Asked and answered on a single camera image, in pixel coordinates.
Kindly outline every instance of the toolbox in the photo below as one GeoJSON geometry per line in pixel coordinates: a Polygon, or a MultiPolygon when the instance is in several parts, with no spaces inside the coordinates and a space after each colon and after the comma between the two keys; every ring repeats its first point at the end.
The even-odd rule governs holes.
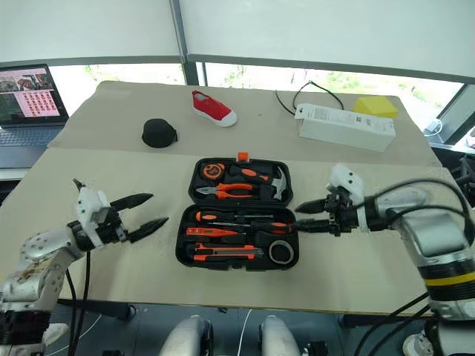
{"type": "Polygon", "coordinates": [[[194,204],[182,215],[175,254],[189,267],[248,271],[288,269],[298,262],[288,167],[278,161],[205,158],[189,186],[194,204]]]}

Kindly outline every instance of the white sole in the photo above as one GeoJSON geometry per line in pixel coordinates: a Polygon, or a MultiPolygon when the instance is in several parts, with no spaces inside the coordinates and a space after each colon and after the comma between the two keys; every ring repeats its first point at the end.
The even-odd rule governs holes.
{"type": "Polygon", "coordinates": [[[230,113],[228,113],[225,117],[223,117],[220,121],[213,119],[212,116],[208,115],[207,113],[204,113],[202,111],[199,111],[195,107],[193,107],[193,111],[202,117],[206,117],[209,121],[213,122],[214,124],[221,126],[222,128],[228,128],[229,126],[233,126],[237,121],[238,121],[238,115],[231,110],[230,113]]]}

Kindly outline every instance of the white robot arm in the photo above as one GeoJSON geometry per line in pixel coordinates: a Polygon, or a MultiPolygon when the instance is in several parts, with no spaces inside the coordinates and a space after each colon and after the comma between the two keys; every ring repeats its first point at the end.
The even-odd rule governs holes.
{"type": "Polygon", "coordinates": [[[78,220],[30,237],[22,246],[16,271],[4,282],[0,294],[0,356],[43,355],[43,333],[72,262],[108,243],[134,243],[168,219],[152,220],[129,233],[119,211],[143,204],[152,194],[135,194],[109,204],[103,191],[75,183],[79,189],[78,220]]]}
{"type": "Polygon", "coordinates": [[[467,348],[472,348],[472,355],[475,355],[475,259],[471,248],[474,225],[463,196],[456,188],[437,179],[426,180],[443,184],[459,196],[464,212],[449,210],[464,216],[464,230],[447,207],[429,207],[425,191],[402,188],[404,183],[376,196],[364,197],[363,181],[350,169],[339,165],[332,170],[327,186],[331,194],[322,200],[305,202],[295,209],[308,214],[326,211],[330,218],[299,220],[297,229],[330,232],[335,236],[358,227],[363,231],[396,229],[425,282],[430,309],[443,321],[438,323],[436,332],[436,355],[469,355],[467,348]],[[460,328],[465,330],[466,342],[452,343],[454,338],[448,335],[461,335],[460,328]]]}

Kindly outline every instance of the laptop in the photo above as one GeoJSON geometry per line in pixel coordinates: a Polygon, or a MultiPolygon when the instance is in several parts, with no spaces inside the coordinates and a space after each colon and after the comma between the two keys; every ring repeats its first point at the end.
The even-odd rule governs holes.
{"type": "Polygon", "coordinates": [[[30,168],[69,116],[47,65],[0,67],[0,168],[30,168]]]}

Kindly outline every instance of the black wire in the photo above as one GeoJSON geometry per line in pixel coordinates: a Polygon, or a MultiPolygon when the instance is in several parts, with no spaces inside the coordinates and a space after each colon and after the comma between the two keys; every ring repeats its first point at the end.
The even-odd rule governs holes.
{"type": "Polygon", "coordinates": [[[81,336],[82,324],[84,323],[84,316],[86,313],[86,303],[88,302],[89,280],[91,278],[91,252],[86,252],[86,278],[84,282],[84,292],[82,294],[81,313],[79,314],[79,321],[77,323],[76,337],[74,338],[73,350],[71,356],[76,353],[79,337],[81,336]]]}
{"type": "Polygon", "coordinates": [[[419,310],[417,313],[415,313],[412,317],[409,317],[406,319],[403,323],[399,324],[396,328],[394,328],[391,332],[388,332],[385,337],[383,337],[370,351],[368,356],[374,356],[376,355],[376,352],[394,335],[396,335],[398,332],[400,332],[403,328],[408,326],[410,323],[412,323],[414,320],[418,319],[421,315],[423,315],[425,312],[427,312],[430,309],[429,306],[425,306],[421,310],[419,310]]]}
{"type": "Polygon", "coordinates": [[[68,355],[71,354],[71,350],[73,349],[73,342],[74,342],[74,329],[76,328],[76,289],[74,288],[73,280],[71,275],[69,274],[69,270],[66,270],[66,279],[68,280],[69,289],[71,290],[71,299],[73,300],[73,305],[71,306],[71,327],[69,331],[69,349],[68,355]]]}
{"type": "Polygon", "coordinates": [[[300,92],[308,85],[310,84],[310,80],[305,83],[304,85],[302,85],[302,87],[297,91],[297,93],[295,93],[294,95],[294,99],[292,100],[292,106],[294,107],[294,109],[297,110],[297,107],[295,106],[295,100],[297,99],[297,95],[300,94],[300,92]]]}
{"type": "Polygon", "coordinates": [[[292,115],[295,115],[295,113],[293,111],[291,111],[287,106],[284,105],[281,98],[279,98],[279,95],[277,94],[277,91],[275,91],[275,97],[277,98],[277,101],[279,102],[279,104],[281,104],[281,107],[284,108],[285,111],[287,111],[288,113],[290,113],[292,115]]]}
{"type": "MultiPolygon", "coordinates": [[[[317,88],[320,88],[322,90],[325,90],[329,95],[333,96],[339,103],[340,103],[340,106],[341,106],[341,109],[344,110],[344,105],[343,105],[343,102],[341,102],[341,100],[334,94],[332,93],[331,91],[329,91],[328,89],[325,89],[324,87],[321,87],[320,85],[316,84],[315,82],[309,80],[306,84],[304,84],[299,90],[297,93],[295,93],[294,95],[294,99],[292,100],[292,106],[294,107],[294,109],[297,110],[297,107],[295,106],[295,100],[297,99],[297,96],[298,94],[300,94],[300,92],[308,85],[308,84],[311,84],[311,85],[314,85],[316,86],[317,88]]],[[[277,100],[279,101],[279,104],[281,104],[281,107],[288,113],[292,114],[292,115],[295,115],[295,112],[291,111],[281,100],[281,98],[279,98],[279,95],[277,94],[277,91],[275,91],[275,97],[277,98],[277,100]]]]}
{"type": "Polygon", "coordinates": [[[450,183],[447,183],[443,180],[440,179],[434,179],[434,178],[421,178],[421,179],[411,179],[411,180],[406,180],[404,182],[400,182],[395,185],[391,185],[390,187],[383,189],[382,191],[372,195],[371,197],[365,199],[363,202],[353,206],[353,209],[358,209],[361,208],[362,206],[368,204],[369,202],[373,202],[377,198],[379,198],[382,195],[385,195],[391,191],[395,191],[396,189],[405,187],[406,185],[412,185],[416,183],[436,183],[445,186],[446,188],[449,188],[452,190],[452,192],[457,195],[457,198],[459,198],[460,204],[462,205],[462,210],[465,218],[465,228],[464,228],[464,233],[465,237],[467,238],[468,244],[472,245],[474,242],[474,224],[471,221],[470,214],[468,213],[468,205],[467,202],[465,201],[465,198],[462,194],[461,191],[459,191],[458,188],[454,187],[450,183]]]}
{"type": "Polygon", "coordinates": [[[358,346],[356,347],[356,350],[355,350],[355,354],[354,356],[358,356],[359,353],[361,352],[361,349],[363,348],[363,345],[364,343],[366,342],[366,340],[368,339],[368,337],[374,333],[375,330],[377,330],[377,328],[379,328],[380,326],[384,325],[384,324],[388,324],[388,323],[391,323],[390,320],[392,320],[394,317],[396,317],[399,313],[403,312],[404,310],[406,309],[409,309],[411,306],[414,306],[416,305],[418,302],[420,302],[421,300],[427,298],[428,296],[428,293],[424,293],[420,296],[418,296],[416,299],[414,300],[411,300],[408,304],[405,304],[403,305],[401,308],[393,311],[391,314],[389,314],[388,316],[386,316],[384,319],[382,319],[381,321],[379,321],[378,323],[376,323],[375,325],[371,326],[371,329],[369,329],[364,335],[363,337],[361,338],[358,346]]]}
{"type": "Polygon", "coordinates": [[[322,89],[322,90],[325,90],[329,95],[333,96],[333,97],[336,99],[337,102],[340,103],[341,109],[344,110],[344,105],[343,105],[343,103],[341,102],[341,100],[340,100],[334,93],[332,93],[332,92],[329,91],[328,89],[325,89],[324,87],[321,87],[320,85],[318,85],[317,83],[315,83],[315,82],[313,82],[313,81],[311,81],[311,80],[309,80],[308,83],[306,83],[302,88],[300,88],[300,89],[298,90],[298,92],[294,95],[294,99],[292,100],[292,106],[294,107],[294,109],[297,110],[297,107],[295,106],[295,100],[297,99],[297,95],[300,94],[300,92],[301,92],[308,84],[314,85],[314,86],[316,86],[317,88],[320,88],[320,89],[322,89]]]}
{"type": "Polygon", "coordinates": [[[425,210],[425,209],[447,210],[447,211],[451,211],[451,212],[453,212],[455,214],[458,214],[461,217],[465,218],[465,214],[463,213],[463,211],[454,209],[450,206],[446,206],[446,205],[420,205],[420,206],[413,206],[412,208],[407,208],[403,211],[400,211],[399,213],[394,214],[393,216],[391,216],[389,218],[389,220],[387,221],[387,224],[392,225],[398,218],[400,218],[401,216],[403,216],[405,214],[412,213],[413,211],[425,210]]]}

